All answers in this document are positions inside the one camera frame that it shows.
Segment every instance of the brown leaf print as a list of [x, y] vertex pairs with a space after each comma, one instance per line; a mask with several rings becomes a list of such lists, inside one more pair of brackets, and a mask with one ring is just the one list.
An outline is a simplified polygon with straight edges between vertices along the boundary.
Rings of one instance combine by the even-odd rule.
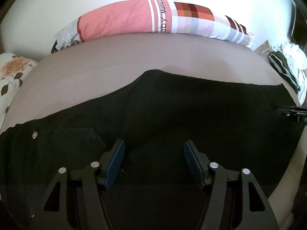
[[8, 61], [3, 67], [0, 67], [0, 77], [8, 77], [14, 73], [24, 71], [29, 62], [30, 60], [24, 57], [16, 57], [11, 61]]
[[3, 96], [4, 94], [7, 93], [7, 91], [9, 90], [9, 85], [6, 84], [4, 87], [2, 87], [1, 89], [1, 96]]
[[14, 79], [20, 79], [22, 77], [23, 73], [16, 73]]

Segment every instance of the silver screw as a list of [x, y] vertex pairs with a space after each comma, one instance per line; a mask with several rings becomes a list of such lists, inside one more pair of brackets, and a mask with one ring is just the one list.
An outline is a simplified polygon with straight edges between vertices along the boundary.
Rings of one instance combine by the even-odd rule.
[[210, 167], [216, 169], [219, 165], [217, 163], [210, 163]]
[[250, 173], [250, 170], [249, 169], [243, 169], [242, 172], [245, 174], [245, 175], [248, 175]]
[[92, 163], [91, 163], [91, 166], [92, 166], [93, 168], [97, 168], [97, 167], [99, 166], [99, 162], [92, 162]]
[[63, 174], [63, 173], [65, 173], [65, 172], [66, 172], [66, 168], [63, 167], [63, 168], [60, 168], [60, 169], [59, 169], [59, 173], [60, 173], [60, 174]]
[[35, 139], [37, 137], [37, 135], [38, 135], [37, 131], [33, 132], [32, 138]]

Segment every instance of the pile of clothes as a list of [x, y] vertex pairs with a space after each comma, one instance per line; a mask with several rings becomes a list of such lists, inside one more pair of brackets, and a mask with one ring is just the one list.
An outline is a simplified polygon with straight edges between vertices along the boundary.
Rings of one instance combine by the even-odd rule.
[[273, 48], [268, 55], [272, 67], [285, 79], [298, 95], [300, 104], [306, 98], [307, 80], [304, 70], [307, 69], [305, 53], [294, 43], [282, 43]]

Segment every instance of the orange flower print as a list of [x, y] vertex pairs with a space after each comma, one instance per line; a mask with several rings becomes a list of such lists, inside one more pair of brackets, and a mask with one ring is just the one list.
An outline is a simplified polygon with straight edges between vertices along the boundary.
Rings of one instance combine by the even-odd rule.
[[4, 66], [0, 67], [0, 78], [11, 76], [15, 73], [22, 72], [26, 69], [29, 59], [24, 57], [16, 57], [8, 61]]

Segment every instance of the blue gripper pad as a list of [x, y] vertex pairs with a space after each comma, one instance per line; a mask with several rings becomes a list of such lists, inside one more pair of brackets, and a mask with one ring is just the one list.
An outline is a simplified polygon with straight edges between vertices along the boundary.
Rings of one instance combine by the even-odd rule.
[[207, 156], [199, 153], [192, 141], [185, 142], [184, 153], [195, 184], [201, 189], [211, 184], [212, 181], [208, 171], [209, 159]]
[[111, 153], [114, 152], [114, 154], [106, 169], [105, 172], [106, 178], [103, 184], [107, 190], [114, 185], [119, 167], [122, 164], [122, 159], [124, 158], [125, 155], [125, 142], [123, 140], [120, 140], [119, 144], [115, 143], [110, 152]]

